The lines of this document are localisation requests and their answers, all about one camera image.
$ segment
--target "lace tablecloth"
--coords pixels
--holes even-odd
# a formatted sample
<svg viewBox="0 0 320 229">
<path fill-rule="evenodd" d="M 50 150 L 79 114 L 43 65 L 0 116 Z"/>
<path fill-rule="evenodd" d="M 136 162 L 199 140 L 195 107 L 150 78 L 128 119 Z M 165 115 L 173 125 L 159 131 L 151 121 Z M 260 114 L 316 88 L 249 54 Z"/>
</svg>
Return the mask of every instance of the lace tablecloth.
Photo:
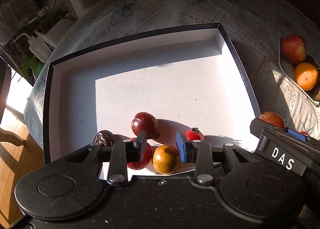
<svg viewBox="0 0 320 229">
<path fill-rule="evenodd" d="M 319 139 L 320 109 L 282 75 L 277 55 L 279 37 L 295 33 L 304 38 L 307 54 L 320 65 L 320 32 L 285 0 L 101 0 L 71 27 L 45 64 L 24 112 L 29 132 L 43 147 L 43 101 L 49 62 L 126 35 L 213 22 L 223 25 L 236 47 L 261 112 L 274 111 L 286 126 Z"/>
</svg>

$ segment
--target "cherry tomato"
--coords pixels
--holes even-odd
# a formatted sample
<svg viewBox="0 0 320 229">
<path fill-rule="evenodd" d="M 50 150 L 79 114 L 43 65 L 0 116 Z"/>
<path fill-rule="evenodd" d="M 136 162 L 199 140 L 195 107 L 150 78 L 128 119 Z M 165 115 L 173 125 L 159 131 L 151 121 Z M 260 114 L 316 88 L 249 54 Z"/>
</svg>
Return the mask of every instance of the cherry tomato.
<svg viewBox="0 0 320 229">
<path fill-rule="evenodd" d="M 146 151 L 144 153 L 142 162 L 141 163 L 130 162 L 127 164 L 127 167 L 135 170 L 143 169 L 149 164 L 151 157 L 152 157 L 152 148 L 150 144 L 147 143 Z"/>
<path fill-rule="evenodd" d="M 185 136 L 187 137 L 188 141 L 193 141 L 193 140 L 204 140 L 204 136 L 201 133 L 201 131 L 199 131 L 198 128 L 192 128 L 188 131 L 186 131 Z"/>
</svg>

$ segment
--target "screw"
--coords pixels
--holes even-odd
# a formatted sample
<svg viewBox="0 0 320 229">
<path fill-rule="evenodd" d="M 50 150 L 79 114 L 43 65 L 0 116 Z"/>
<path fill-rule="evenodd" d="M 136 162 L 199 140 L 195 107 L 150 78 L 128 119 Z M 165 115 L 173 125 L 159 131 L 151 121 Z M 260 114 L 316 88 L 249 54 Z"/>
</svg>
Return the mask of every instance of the screw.
<svg viewBox="0 0 320 229">
<path fill-rule="evenodd" d="M 213 177 L 209 174 L 201 174 L 197 176 L 197 180 L 200 184 L 206 184 L 213 180 Z"/>
<path fill-rule="evenodd" d="M 23 229 L 34 229 L 35 227 L 32 224 L 26 224 Z"/>
<path fill-rule="evenodd" d="M 124 181 L 124 176 L 121 174 L 115 174 L 109 177 L 109 180 L 113 183 L 121 183 Z"/>
<path fill-rule="evenodd" d="M 159 186 L 163 186 L 164 184 L 166 184 L 167 183 L 167 181 L 165 181 L 164 179 L 161 179 L 161 180 L 158 180 L 157 181 L 157 184 L 159 185 Z"/>
</svg>

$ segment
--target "tangerine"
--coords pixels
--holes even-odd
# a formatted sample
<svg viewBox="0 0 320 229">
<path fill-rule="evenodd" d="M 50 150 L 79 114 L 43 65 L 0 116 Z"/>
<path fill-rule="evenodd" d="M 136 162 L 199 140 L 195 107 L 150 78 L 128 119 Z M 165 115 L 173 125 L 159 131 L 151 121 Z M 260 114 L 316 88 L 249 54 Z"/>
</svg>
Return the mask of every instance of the tangerine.
<svg viewBox="0 0 320 229">
<path fill-rule="evenodd" d="M 294 70 L 296 83 L 305 91 L 310 91 L 318 81 L 316 67 L 309 63 L 298 64 Z"/>
</svg>

